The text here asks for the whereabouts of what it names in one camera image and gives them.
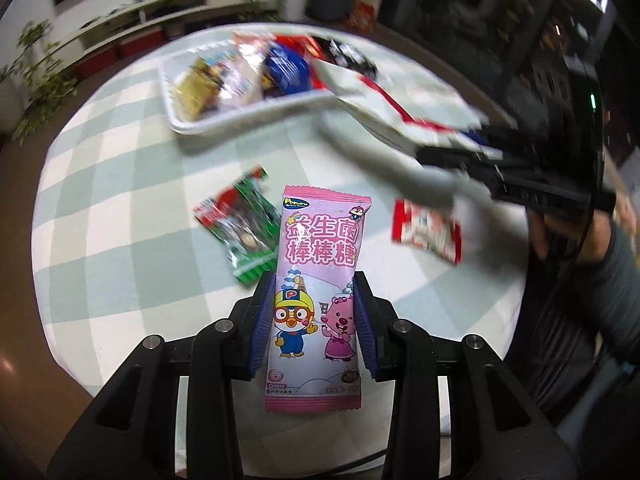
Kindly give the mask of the person right hand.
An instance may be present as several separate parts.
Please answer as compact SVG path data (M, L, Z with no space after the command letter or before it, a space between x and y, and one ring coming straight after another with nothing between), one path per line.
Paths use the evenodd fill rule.
M638 270L636 237L639 234L639 216L631 199L622 192L616 193L616 204L612 214L596 210L590 220L577 222L565 220L552 214L526 210L529 255L527 272L551 261L552 238L568 240L580 249L576 263L600 263L607 255L613 255L614 243L623 249L623 262Z

